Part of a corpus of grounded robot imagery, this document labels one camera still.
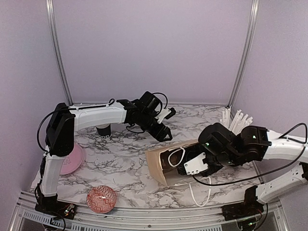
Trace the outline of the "aluminium corner post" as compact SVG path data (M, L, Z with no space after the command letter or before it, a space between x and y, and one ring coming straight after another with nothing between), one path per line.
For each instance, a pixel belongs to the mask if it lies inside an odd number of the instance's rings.
M247 32L246 32L245 41L244 41L244 48L243 48L242 56L240 59L239 67L237 70L235 82L234 82L231 95L230 95L230 98L227 104L228 107L231 107L235 104L236 97L240 90L240 85L244 78L244 71L245 71L246 63L247 63L249 53L252 47L253 39L254 39L254 34L255 34L255 29L256 29L256 24L257 24L257 15L258 15L258 10L259 10L259 3L260 3L259 0L251 1L251 9L250 9L250 15L249 15L249 20L248 20Z
M52 0L46 0L46 9L47 9L47 17L50 27L51 40L53 45L53 50L55 53L56 64L58 67L61 83L64 89L64 94L66 97L66 101L69 105L73 104L73 98L69 89L68 80L66 77L64 63L61 55L60 43L58 39L57 27L56 27L56 19L54 14L54 5Z

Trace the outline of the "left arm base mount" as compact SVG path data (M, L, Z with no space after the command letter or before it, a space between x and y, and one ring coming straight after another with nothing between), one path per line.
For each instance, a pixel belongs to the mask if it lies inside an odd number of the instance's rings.
M57 195L45 197L40 192L35 193L37 203L35 210L41 213L54 215L59 218L67 218L73 220L76 214L77 206L73 203L58 201Z

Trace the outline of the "stack of black paper cups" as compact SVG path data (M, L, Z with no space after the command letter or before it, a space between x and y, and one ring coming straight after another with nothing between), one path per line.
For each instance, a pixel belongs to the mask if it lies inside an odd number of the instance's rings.
M111 124L96 126L96 130L103 140L111 138Z

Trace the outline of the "white wrapped straws bundle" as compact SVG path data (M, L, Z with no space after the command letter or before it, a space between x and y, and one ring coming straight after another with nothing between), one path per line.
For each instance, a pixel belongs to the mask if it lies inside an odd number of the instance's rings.
M242 110L238 110L233 119L231 119L231 108L225 108L222 111L222 118L219 122L229 131L233 132L235 135L238 135L245 127L252 124L253 117L248 114L244 114Z

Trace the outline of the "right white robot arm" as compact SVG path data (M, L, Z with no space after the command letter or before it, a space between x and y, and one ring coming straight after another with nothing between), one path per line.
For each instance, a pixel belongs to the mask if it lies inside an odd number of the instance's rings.
M196 144L183 148L176 167L179 175L209 177L224 167L238 167L253 161L284 160L284 165L258 174L260 178L285 168L283 175L245 190L238 211L248 216L257 206L308 182L308 127L299 123L281 134L265 127L247 126L235 134L220 123L207 126Z

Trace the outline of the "pink plastic plate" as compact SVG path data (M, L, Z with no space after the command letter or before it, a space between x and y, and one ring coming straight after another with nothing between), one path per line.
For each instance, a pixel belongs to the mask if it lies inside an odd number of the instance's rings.
M60 175L63 176L74 173L81 167L85 159L86 152L79 144L75 143L72 152L66 156L62 164Z

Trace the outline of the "right aluminium corner post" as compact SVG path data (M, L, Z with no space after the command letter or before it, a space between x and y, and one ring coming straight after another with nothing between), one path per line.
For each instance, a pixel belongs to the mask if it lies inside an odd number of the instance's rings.
M244 78L244 71L245 71L246 63L247 63L249 53L252 47L253 39L254 39L254 34L255 34L255 29L256 29L256 24L257 24L257 15L258 15L258 10L259 10L259 3L260 3L259 0L251 1L251 9L250 9L250 15L249 15L249 20L248 20L247 32L246 32L245 41L244 41L244 48L243 48L242 56L240 59L239 67L237 70L235 82L234 82L231 95L230 95L230 98L227 104L228 107L231 107L235 104L236 97L240 90L240 85Z

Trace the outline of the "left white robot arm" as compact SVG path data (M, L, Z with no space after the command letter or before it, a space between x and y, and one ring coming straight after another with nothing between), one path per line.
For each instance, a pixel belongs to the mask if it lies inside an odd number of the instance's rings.
M145 92L139 99L111 99L106 104L88 106L68 106L59 103L47 114L43 121L49 120L46 127L45 145L41 179L36 193L43 198L41 205L50 214L57 214L61 204L57 199L57 185L60 171L66 156L74 148L75 132L89 127L109 129L112 124L126 124L129 128L137 125L158 142L172 140L169 127L163 120L170 119L176 110L163 104L157 93Z

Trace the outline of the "brown paper takeout bag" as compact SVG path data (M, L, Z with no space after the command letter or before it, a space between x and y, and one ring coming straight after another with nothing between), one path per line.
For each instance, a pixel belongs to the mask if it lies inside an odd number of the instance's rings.
M167 187L189 186L191 197L195 205L197 207L204 207L210 200L211 187L208 186L207 196L199 203L195 198L192 187L195 183L192 178L193 175L182 176L178 174L178 166L182 162L185 154L184 148L196 143L197 140L178 142L161 148L147 150L145 156L149 173L157 182Z

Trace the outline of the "aluminium front frame rail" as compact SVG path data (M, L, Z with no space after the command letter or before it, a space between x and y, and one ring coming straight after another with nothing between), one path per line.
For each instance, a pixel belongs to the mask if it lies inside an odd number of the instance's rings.
M285 214L278 200L270 203L263 215L225 220L218 205L203 208L120 208L107 214L95 213L85 204L76 204L73 219L53 220L35 210L34 194L22 191L9 223L10 231L243 231L255 221L261 231L288 231Z

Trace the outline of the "left aluminium corner post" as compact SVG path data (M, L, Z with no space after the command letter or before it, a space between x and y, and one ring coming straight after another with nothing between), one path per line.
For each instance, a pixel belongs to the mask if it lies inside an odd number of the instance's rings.
M52 0L46 0L46 9L47 9L47 17L50 27L51 40L53 45L53 50L55 53L56 64L58 67L61 83L64 89L64 94L66 97L66 101L69 105L73 104L73 98L69 89L68 80L66 77L64 63L61 55L60 43L58 39L57 27L56 27L56 19L54 14L54 5Z

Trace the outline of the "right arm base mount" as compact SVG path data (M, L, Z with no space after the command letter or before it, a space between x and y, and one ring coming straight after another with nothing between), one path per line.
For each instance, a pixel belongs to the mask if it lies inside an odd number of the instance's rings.
M245 202L224 205L221 209L226 221L262 214L264 212L263 205L251 205Z

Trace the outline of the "red patterned bowl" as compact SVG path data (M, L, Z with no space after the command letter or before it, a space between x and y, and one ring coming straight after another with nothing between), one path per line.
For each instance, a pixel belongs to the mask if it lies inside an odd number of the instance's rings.
M93 187L86 198L87 206L95 213L108 213L116 205L117 195L109 186Z

